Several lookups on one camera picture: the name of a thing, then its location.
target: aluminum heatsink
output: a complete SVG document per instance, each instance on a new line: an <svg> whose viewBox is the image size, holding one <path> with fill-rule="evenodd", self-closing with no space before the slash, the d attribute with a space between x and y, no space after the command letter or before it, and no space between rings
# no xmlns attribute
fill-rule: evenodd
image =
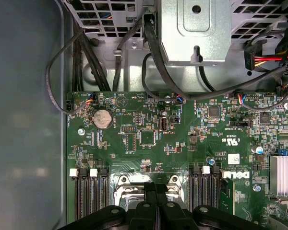
<svg viewBox="0 0 288 230"><path fill-rule="evenodd" d="M270 158L270 188L277 196L288 196L288 156Z"/></svg>

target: metal mesh grille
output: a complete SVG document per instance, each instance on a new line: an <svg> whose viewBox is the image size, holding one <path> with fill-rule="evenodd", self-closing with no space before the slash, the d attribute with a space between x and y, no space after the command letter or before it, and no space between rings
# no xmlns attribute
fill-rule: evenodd
<svg viewBox="0 0 288 230"><path fill-rule="evenodd" d="M285 21L288 8L282 10L283 0L237 0L232 5L233 40L248 40L262 32L267 26Z"/></svg>
<svg viewBox="0 0 288 230"><path fill-rule="evenodd" d="M124 37L134 25L143 1L62 0L80 27L98 37ZM134 37L142 37L139 30Z"/></svg>

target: yellow wire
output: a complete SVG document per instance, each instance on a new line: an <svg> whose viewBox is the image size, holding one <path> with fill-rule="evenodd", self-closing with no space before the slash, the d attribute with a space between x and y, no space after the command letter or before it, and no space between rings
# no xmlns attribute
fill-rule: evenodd
<svg viewBox="0 0 288 230"><path fill-rule="evenodd" d="M266 61L257 62L257 63L255 64L255 67L256 67L256 66L259 66L259 65L262 65L263 63L266 63Z"/></svg>

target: cable clip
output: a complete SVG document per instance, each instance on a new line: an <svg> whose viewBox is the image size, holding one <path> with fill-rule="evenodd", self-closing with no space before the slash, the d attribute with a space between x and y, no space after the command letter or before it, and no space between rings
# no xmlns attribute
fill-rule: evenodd
<svg viewBox="0 0 288 230"><path fill-rule="evenodd" d="M115 50L113 51L113 55L114 55L115 57L122 57L123 51L122 51L121 49L115 49Z"/></svg>

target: motherboard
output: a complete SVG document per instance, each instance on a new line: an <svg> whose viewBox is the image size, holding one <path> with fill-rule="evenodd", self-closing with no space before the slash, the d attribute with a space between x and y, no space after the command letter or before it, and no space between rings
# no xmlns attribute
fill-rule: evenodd
<svg viewBox="0 0 288 230"><path fill-rule="evenodd" d="M252 107L277 101L244 96ZM288 104L256 112L236 93L164 102L144 92L71 92L67 103L86 103L67 117L69 223L107 205L131 208L149 181L190 211L211 205L262 226L288 220Z"/></svg>

